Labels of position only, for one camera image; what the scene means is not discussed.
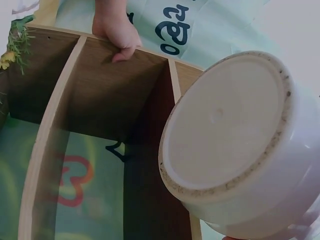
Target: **finger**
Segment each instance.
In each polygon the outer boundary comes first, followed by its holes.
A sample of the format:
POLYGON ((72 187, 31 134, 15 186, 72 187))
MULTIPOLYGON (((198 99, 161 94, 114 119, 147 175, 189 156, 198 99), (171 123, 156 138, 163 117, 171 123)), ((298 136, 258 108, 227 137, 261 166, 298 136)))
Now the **finger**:
POLYGON ((135 50, 136 50, 135 47, 127 47, 127 48, 121 49, 120 52, 118 52, 113 56, 112 62, 117 63, 117 62, 129 60, 132 57, 132 55, 135 53, 135 50))

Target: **white sleeve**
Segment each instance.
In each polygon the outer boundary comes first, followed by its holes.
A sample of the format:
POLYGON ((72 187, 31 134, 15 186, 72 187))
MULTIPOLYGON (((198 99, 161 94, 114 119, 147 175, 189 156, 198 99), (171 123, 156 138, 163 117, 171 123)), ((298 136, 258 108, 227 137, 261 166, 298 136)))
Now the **white sleeve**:
POLYGON ((39 9, 40 0, 14 0, 13 2, 12 20, 16 20, 33 15, 39 9))
POLYGON ((0 0, 0 57, 7 51, 12 20, 12 0, 0 0))

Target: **yellow flower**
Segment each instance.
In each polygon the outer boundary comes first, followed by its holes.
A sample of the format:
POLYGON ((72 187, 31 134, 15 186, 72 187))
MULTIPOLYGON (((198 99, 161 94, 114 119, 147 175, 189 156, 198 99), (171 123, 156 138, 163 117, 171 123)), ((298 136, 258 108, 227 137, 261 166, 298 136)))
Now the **yellow flower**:
POLYGON ((0 61, 0 69, 6 70, 10 66, 8 61, 0 61))
POLYGON ((7 51, 5 54, 1 56, 1 62, 15 62, 16 55, 13 51, 7 51))

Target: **wooden shelf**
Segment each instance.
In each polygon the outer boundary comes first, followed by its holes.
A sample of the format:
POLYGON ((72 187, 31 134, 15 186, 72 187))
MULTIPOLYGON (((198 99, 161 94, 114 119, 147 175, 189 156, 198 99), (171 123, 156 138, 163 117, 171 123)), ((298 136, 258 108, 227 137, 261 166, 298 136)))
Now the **wooden shelf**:
POLYGON ((93 35, 30 25, 36 36, 25 75, 10 74, 11 116, 40 124, 20 207, 19 240, 54 231, 70 132, 125 143, 123 235, 201 240, 199 220, 165 188, 158 169, 162 131, 201 69, 143 48, 126 62, 93 35))

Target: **human hand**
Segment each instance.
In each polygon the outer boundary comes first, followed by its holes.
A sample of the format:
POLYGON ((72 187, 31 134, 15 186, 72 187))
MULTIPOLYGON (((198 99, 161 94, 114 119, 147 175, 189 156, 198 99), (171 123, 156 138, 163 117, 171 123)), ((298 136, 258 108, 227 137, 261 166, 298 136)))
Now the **human hand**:
POLYGON ((108 38, 116 47, 120 48, 120 52, 112 58, 113 63, 130 59, 136 48, 142 45, 137 29, 127 17, 125 6, 124 11, 123 7, 119 8, 96 0, 92 24, 94 35, 108 38))

